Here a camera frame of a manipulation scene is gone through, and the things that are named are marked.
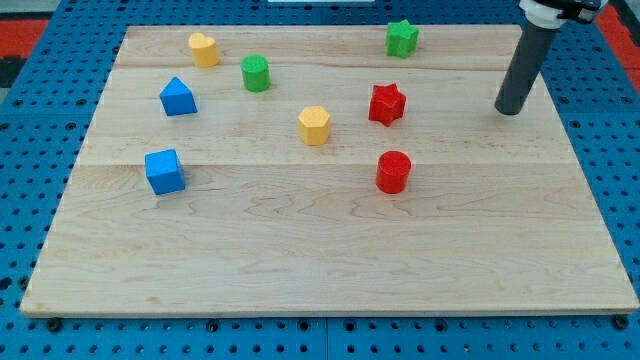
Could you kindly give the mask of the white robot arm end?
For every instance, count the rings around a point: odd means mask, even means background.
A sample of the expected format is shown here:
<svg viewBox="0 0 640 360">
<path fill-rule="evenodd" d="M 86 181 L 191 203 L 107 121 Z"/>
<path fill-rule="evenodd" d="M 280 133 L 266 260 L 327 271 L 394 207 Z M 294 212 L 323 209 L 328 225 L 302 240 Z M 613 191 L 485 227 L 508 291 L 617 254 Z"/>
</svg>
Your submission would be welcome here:
<svg viewBox="0 0 640 360">
<path fill-rule="evenodd" d="M 528 22 L 556 30 L 568 21 L 592 23 L 607 3 L 607 0 L 520 0 L 518 6 Z"/>
</svg>

